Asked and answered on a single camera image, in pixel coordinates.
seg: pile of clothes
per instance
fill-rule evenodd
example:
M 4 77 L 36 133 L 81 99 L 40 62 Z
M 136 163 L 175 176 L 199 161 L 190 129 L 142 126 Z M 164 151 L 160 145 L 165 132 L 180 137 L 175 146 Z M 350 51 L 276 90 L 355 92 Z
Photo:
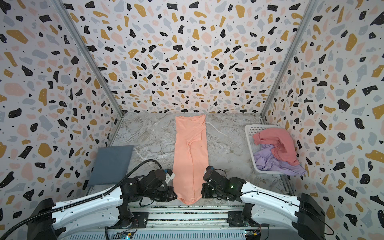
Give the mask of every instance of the pile of clothes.
M 286 175 L 304 175 L 296 157 L 293 139 L 283 128 L 268 128 L 253 136 L 262 149 L 253 154 L 256 167 L 262 171 L 279 171 Z

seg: white laundry basket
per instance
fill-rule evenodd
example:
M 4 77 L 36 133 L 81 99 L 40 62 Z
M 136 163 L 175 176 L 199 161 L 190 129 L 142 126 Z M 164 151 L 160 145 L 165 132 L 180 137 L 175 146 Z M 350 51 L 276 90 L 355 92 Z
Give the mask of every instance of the white laundry basket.
M 253 125 L 246 125 L 245 126 L 245 135 L 247 136 L 248 147 L 249 147 L 249 151 L 251 152 L 251 158 L 252 158 L 253 167 L 259 173 L 284 174 L 284 173 L 279 172 L 279 171 L 262 171 L 262 170 L 257 169 L 256 163 L 255 163 L 255 157 L 253 156 L 253 154 L 255 152 L 258 152 L 258 151 L 261 150 L 261 145 L 260 144 L 259 145 L 255 144 L 255 141 L 253 139 L 253 135 L 258 133 L 258 132 L 261 132 L 261 131 L 263 131 L 265 129 L 272 128 L 272 127 L 281 128 L 281 127 L 276 126 L 276 125 L 264 125 L 264 124 L 253 124 Z

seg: peach fabric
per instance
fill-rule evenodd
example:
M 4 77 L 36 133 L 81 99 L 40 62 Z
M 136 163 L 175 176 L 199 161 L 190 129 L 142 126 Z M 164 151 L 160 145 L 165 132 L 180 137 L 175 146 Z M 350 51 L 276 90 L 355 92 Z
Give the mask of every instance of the peach fabric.
M 272 127 L 256 133 L 253 136 L 255 144 L 272 144 L 271 152 L 280 161 L 288 162 L 292 166 L 299 165 L 296 158 L 295 146 L 289 132 L 282 128 Z
M 205 115 L 176 117 L 174 191 L 177 198 L 190 205 L 201 198 L 204 171 L 208 166 Z

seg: terrazzo patterned wall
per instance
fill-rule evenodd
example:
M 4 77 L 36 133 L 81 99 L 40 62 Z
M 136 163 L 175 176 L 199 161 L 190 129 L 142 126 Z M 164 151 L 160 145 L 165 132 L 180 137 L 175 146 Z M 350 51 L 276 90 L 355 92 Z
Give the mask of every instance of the terrazzo patterned wall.
M 65 0 L 124 112 L 258 112 L 305 0 Z
M 290 179 L 326 211 L 327 239 L 384 239 L 383 11 L 319 1 L 265 116 L 294 138 L 307 173 Z
M 43 199 L 85 195 L 118 115 L 49 1 L 0 0 L 0 7 L 3 235 Z M 26 239 L 26 229 L 14 239 Z

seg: side wall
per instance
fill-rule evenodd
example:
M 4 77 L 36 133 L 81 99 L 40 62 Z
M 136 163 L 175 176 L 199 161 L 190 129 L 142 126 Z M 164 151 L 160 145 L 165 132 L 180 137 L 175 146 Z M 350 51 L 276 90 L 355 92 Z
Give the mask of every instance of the side wall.
M 125 112 L 258 112 L 307 1 L 64 0 Z
M 294 138 L 310 194 L 336 236 L 384 239 L 381 1 L 319 1 L 265 119 Z
M 4 2 L 0 235 L 43 199 L 85 195 L 97 149 L 118 117 L 51 3 Z M 25 238 L 25 228 L 15 233 Z

